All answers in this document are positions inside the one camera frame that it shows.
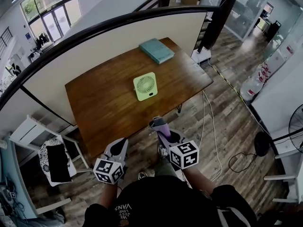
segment shoe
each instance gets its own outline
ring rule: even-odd
[[[158,154],[160,155],[161,158],[165,158],[168,156],[168,153],[167,153],[165,147],[162,145],[158,146]]]
[[[138,180],[140,180],[142,178],[145,178],[145,177],[148,177],[148,175],[145,172],[139,172],[139,174],[138,174]]]

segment green book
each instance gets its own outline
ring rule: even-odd
[[[174,57],[174,52],[157,39],[151,39],[139,45],[155,62],[161,64]]]

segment wooden floor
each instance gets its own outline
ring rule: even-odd
[[[243,44],[224,29],[212,49],[210,63],[237,89],[240,89],[242,82],[262,62],[265,46],[266,42],[258,29]],[[280,182],[263,181],[265,175],[278,174],[273,151],[270,150],[265,157],[258,157],[250,168],[242,173],[238,174],[229,169],[228,162],[235,154],[255,153],[253,141],[260,127],[228,84],[208,64],[202,67],[214,80],[214,83],[206,88],[205,93],[214,112],[218,157],[223,166],[222,173],[215,183],[233,185],[256,214],[276,208],[271,200],[274,197],[283,197],[285,190]],[[180,114],[174,110],[164,118],[171,128],[184,132],[197,144],[205,121],[200,162],[197,167],[205,176],[214,179],[220,172],[220,165],[216,157],[212,114],[206,100],[203,105],[202,92],[186,101]],[[81,141],[79,133],[74,136]],[[150,129],[145,129],[130,138],[126,163],[129,169],[121,187],[124,188],[135,181],[137,174],[142,170],[152,175],[156,158],[157,136]],[[231,165],[233,169],[239,171],[248,166],[250,161],[251,157],[239,156],[231,162]],[[67,218],[64,226],[67,227],[82,226],[86,208],[97,201],[104,187],[104,184],[95,179],[93,173],[79,174],[73,179],[73,183],[60,185],[57,189],[65,197],[72,199],[71,203],[63,207]],[[47,196],[49,194],[42,191],[43,187],[34,187],[33,181],[27,181],[26,185],[38,207],[39,201],[54,199],[54,197],[49,198]]]

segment chair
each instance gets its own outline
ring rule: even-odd
[[[303,198],[303,154],[298,150],[293,150],[277,155],[275,158],[281,159],[286,174],[265,176],[264,180],[283,180],[284,182],[288,182],[289,194],[287,199],[273,199],[273,202],[299,204]]]
[[[88,172],[88,171],[92,171],[89,168],[89,165],[87,164],[80,148],[78,145],[78,142],[74,139],[71,139],[69,137],[66,137],[64,135],[60,135],[50,129],[48,129],[46,126],[42,125],[40,122],[38,122],[37,120],[33,119],[32,117],[30,117],[29,115],[27,115],[27,118],[25,121],[23,121],[22,124],[20,124],[20,126],[12,133],[12,135],[10,136],[10,140],[13,141],[14,143],[18,144],[21,147],[30,149],[30,150],[34,150],[34,151],[40,151],[41,147],[32,144],[32,142],[39,137],[43,132],[48,132],[52,135],[55,136],[56,140],[59,140],[61,143],[64,144],[64,140],[70,141],[72,143],[75,144],[77,151],[79,153],[80,158],[82,159],[86,169],[82,169],[82,170],[76,170],[73,161],[75,161],[76,159],[78,159],[78,157],[76,157],[75,159],[71,160],[69,154],[67,153],[67,158],[70,160],[70,166],[69,166],[69,173],[70,173],[70,177],[76,175],[77,173],[80,172]],[[50,178],[50,174],[46,174],[47,179],[50,183],[51,186],[56,186],[58,184],[62,184],[62,183],[53,183],[51,181]]]

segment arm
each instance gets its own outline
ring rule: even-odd
[[[98,200],[98,204],[104,206],[105,208],[109,208],[114,200],[117,198],[117,184],[105,184],[103,192]]]
[[[193,189],[206,191],[209,195],[213,193],[215,184],[207,179],[197,168],[194,166],[186,168],[183,173]]]

